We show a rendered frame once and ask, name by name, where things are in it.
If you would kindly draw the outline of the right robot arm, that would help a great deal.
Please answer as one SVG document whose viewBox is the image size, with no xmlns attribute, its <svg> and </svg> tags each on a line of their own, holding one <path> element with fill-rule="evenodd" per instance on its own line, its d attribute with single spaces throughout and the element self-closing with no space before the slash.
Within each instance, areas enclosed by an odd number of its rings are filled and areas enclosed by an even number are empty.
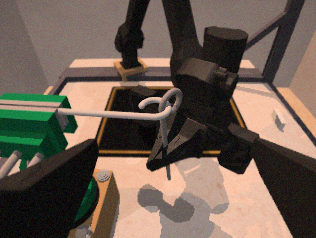
<svg viewBox="0 0 316 238">
<path fill-rule="evenodd" d="M 118 28 L 114 44 L 122 55 L 120 64 L 125 70 L 142 66 L 137 49 L 143 48 L 145 38 L 141 26 L 149 2 L 129 0 L 126 21 Z M 182 99 L 207 106 L 208 117 L 213 118 L 220 101 L 224 101 L 225 107 L 233 96 L 248 33 L 240 29 L 205 27 L 202 47 L 190 0 L 162 0 L 162 4 L 173 49 L 169 62 L 171 82 L 182 91 Z"/>
</svg>

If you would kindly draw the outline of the grey round bolt head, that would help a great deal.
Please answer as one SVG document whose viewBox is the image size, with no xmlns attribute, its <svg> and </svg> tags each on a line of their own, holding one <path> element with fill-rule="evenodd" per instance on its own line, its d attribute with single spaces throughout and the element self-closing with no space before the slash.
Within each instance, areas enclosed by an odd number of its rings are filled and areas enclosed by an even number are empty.
<svg viewBox="0 0 316 238">
<path fill-rule="evenodd" d="M 97 172 L 96 177 L 98 181 L 104 182 L 107 181 L 110 177 L 110 172 L 107 169 L 101 169 Z"/>
<path fill-rule="evenodd" d="M 91 238 L 92 233 L 93 233 L 92 228 L 89 225 L 84 224 L 78 227 L 75 233 L 75 237 L 76 238 Z"/>
</svg>

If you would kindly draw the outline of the black rectangular mat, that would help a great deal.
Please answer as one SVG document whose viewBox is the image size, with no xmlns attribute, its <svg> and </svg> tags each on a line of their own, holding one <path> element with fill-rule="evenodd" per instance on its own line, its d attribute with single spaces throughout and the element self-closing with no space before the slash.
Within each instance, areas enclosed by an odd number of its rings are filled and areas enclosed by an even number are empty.
<svg viewBox="0 0 316 238">
<path fill-rule="evenodd" d="M 128 92 L 136 86 L 113 86 L 104 111 L 131 112 Z M 144 86 L 164 94 L 174 86 Z M 247 126 L 233 99 L 224 107 L 213 126 L 226 131 L 230 123 L 246 129 Z M 144 127 L 133 119 L 102 117 L 95 139 L 98 142 L 98 157 L 145 157 L 149 158 L 155 140 L 156 125 Z M 209 143 L 202 158 L 216 158 L 221 149 Z"/>
</svg>

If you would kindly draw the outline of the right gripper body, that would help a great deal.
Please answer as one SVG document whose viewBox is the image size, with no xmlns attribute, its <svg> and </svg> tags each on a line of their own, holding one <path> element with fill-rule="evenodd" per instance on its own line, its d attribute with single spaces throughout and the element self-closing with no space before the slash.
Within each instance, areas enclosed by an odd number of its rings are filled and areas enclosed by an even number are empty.
<svg viewBox="0 0 316 238">
<path fill-rule="evenodd" d="M 144 109 L 140 109 L 139 104 L 146 98 L 161 98 L 160 93 L 141 85 L 136 86 L 128 93 L 131 112 L 146 112 L 150 114 L 156 114 L 156 111 L 159 107 L 159 103 L 148 104 L 144 107 Z M 143 97 L 144 99 L 141 97 Z M 197 121 L 203 125 L 206 125 L 209 129 L 209 133 L 207 136 L 205 148 L 209 143 L 221 148 L 221 151 L 217 157 L 219 165 L 238 175 L 243 175 L 247 167 L 249 166 L 251 160 L 253 159 L 251 155 L 251 147 L 253 144 L 253 140 L 255 138 L 260 138 L 259 134 L 237 124 L 230 123 L 226 135 L 225 130 L 213 126 L 216 122 L 217 117 L 220 115 L 224 108 L 224 101 L 220 101 L 219 109 L 217 110 L 213 118 L 208 117 L 209 111 L 205 110 L 206 108 L 207 106 L 205 105 L 183 98 L 178 110 L 176 111 L 177 119 L 175 131 L 180 132 L 187 118 Z M 156 125 L 156 120 L 133 120 L 146 128 L 154 127 Z M 231 137 L 233 137 L 234 139 Z M 235 139 L 237 139 L 238 141 L 236 141 Z"/>
</svg>

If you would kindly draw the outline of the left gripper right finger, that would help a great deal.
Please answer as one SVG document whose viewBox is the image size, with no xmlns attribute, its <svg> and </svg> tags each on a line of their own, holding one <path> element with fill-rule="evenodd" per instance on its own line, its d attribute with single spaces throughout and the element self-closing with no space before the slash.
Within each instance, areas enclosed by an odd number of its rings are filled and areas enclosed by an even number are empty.
<svg viewBox="0 0 316 238">
<path fill-rule="evenodd" d="M 316 159 L 263 138 L 251 150 L 293 238 L 316 238 Z"/>
</svg>

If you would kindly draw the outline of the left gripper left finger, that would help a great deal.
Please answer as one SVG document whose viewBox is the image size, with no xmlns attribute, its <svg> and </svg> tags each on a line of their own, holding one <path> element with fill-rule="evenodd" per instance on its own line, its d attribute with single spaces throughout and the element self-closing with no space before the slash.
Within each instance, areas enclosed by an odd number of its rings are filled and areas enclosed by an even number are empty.
<svg viewBox="0 0 316 238">
<path fill-rule="evenodd" d="M 0 238 L 67 238 L 99 149 L 87 139 L 0 179 Z"/>
</svg>

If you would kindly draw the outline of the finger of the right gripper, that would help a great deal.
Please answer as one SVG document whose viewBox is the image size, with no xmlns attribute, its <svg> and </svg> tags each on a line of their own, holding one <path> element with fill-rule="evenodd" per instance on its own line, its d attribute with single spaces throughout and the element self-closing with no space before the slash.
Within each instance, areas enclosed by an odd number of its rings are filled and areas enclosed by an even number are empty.
<svg viewBox="0 0 316 238">
<path fill-rule="evenodd" d="M 176 119 L 177 113 L 169 114 L 166 117 L 166 128 L 167 128 L 167 139 L 168 144 L 175 138 L 175 130 L 176 130 Z M 160 128 L 160 131 L 159 131 Z M 146 168 L 149 170 L 149 166 L 155 157 L 163 150 L 163 141 L 162 141 L 162 134 L 161 134 L 161 126 L 160 120 L 156 120 L 156 135 L 157 138 L 149 155 L 149 158 L 146 163 Z"/>
<path fill-rule="evenodd" d="M 207 135 L 207 126 L 187 118 L 176 137 L 155 157 L 149 166 L 154 172 L 177 161 L 202 157 Z"/>
</svg>

